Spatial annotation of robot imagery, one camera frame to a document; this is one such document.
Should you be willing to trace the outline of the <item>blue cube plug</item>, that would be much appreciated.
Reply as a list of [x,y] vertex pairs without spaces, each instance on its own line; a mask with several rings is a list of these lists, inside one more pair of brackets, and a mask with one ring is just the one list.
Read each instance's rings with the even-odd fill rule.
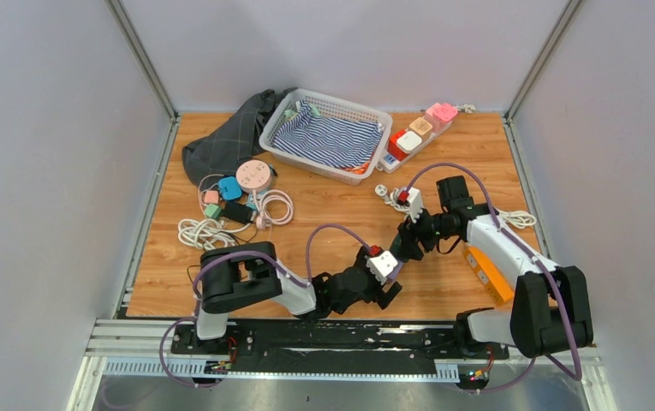
[[226,176],[217,182],[217,188],[224,201],[237,201],[240,200],[243,191],[234,176]]

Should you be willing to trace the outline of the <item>purple power strip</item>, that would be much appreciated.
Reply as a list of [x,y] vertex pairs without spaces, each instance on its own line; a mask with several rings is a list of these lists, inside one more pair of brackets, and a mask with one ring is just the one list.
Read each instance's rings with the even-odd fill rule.
[[393,282],[397,279],[397,276],[401,272],[402,268],[404,266],[404,263],[402,261],[399,261],[394,268],[394,270],[389,274],[388,279]]

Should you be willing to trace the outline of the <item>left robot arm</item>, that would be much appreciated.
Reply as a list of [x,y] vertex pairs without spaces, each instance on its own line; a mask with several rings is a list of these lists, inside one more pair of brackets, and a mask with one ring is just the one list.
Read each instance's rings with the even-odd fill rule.
[[278,259],[273,243],[262,241],[206,251],[193,280],[194,343],[215,354],[226,343],[229,315],[262,301],[274,301],[298,319],[343,314],[357,302],[385,309],[402,290],[395,281],[402,262],[380,247],[362,248],[355,262],[337,274],[302,278]]

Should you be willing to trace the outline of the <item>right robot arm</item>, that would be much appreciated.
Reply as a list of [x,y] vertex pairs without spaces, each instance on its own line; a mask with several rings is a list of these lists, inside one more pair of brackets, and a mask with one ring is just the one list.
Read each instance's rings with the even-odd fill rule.
[[431,214],[417,188],[404,188],[396,203],[407,216],[390,251],[401,262],[420,260],[438,243],[457,237],[480,250],[514,291],[510,312],[480,308],[460,313],[453,345],[474,357],[487,343],[517,348],[527,358],[572,351],[593,343],[587,280],[576,266],[561,266],[537,253],[488,203],[475,203],[463,176],[437,183],[442,211]]

